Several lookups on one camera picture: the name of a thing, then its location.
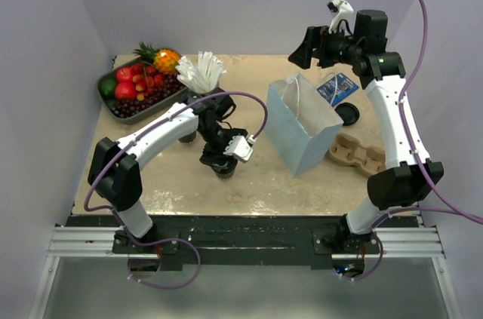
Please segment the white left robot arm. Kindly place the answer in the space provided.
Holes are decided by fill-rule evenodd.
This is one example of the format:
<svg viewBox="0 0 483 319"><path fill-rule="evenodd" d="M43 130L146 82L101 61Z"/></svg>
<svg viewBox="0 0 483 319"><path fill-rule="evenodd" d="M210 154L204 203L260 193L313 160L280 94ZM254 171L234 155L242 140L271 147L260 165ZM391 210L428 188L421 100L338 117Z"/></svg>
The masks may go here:
<svg viewBox="0 0 483 319"><path fill-rule="evenodd" d="M232 104L224 92L190 97L143 129L117 141L104 138L96 145L88 174L90 191L111 204L138 252L148 253L156 244L154 224L140 201L140 173L158 153L176 141L201 135L205 147L200 161L220 178L231 177L237 164L253 155L253 140L246 130L220 126Z"/></svg>

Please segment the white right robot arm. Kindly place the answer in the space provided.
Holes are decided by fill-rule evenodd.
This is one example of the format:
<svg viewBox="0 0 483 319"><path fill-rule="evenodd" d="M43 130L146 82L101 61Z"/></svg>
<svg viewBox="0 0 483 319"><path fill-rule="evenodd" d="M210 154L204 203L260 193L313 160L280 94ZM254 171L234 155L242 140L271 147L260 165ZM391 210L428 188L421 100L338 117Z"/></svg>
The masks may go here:
<svg viewBox="0 0 483 319"><path fill-rule="evenodd" d="M338 63L352 68L376 113L386 153L386 169L367 182L368 198L348 213L336 235L338 248L354 253L362 235L374 228L384 214L399 207L413 207L431 191L444 174L442 163L430 158L411 115L403 91L405 68L400 54L386 51L388 17L383 11L361 10L352 33L310 26L301 45L288 60L308 69L313 59L321 68Z"/></svg>

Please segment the light blue paper bag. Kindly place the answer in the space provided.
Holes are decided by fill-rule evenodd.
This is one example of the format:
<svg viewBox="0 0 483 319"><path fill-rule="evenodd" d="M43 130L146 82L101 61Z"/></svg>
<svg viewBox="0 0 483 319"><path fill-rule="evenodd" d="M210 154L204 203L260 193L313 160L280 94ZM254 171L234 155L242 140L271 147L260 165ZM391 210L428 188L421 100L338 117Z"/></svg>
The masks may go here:
<svg viewBox="0 0 483 319"><path fill-rule="evenodd" d="M299 72L269 84L266 106L265 135L293 177L320 164L343 126L330 103Z"/></svg>

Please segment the white paper coffee cup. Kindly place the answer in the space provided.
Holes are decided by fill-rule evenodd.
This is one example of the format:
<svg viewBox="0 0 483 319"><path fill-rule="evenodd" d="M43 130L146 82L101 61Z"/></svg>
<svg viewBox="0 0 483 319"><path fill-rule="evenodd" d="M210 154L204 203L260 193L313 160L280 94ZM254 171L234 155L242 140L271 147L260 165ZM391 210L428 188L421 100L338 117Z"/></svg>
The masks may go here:
<svg viewBox="0 0 483 319"><path fill-rule="evenodd" d="M230 179L235 173L237 164L236 161L226 162L223 165L214 164L211 169L219 179Z"/></svg>

